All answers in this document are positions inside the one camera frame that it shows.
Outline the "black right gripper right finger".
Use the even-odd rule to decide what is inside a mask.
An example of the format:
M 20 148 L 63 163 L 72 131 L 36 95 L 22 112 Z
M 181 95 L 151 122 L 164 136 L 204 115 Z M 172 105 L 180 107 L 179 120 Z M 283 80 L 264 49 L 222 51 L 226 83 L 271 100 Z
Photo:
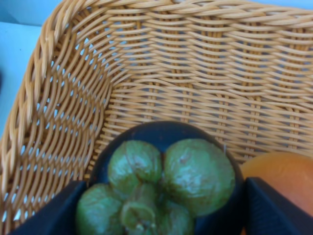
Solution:
M 313 217 L 260 178 L 246 179 L 247 235 L 311 235 Z

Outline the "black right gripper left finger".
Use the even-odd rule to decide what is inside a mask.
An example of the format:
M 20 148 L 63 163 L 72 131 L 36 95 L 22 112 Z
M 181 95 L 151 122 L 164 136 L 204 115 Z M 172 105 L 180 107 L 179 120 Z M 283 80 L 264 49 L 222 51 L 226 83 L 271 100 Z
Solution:
M 48 204 L 10 232 L 11 235 L 74 235 L 76 205 L 87 189 L 85 181 L 72 181 Z

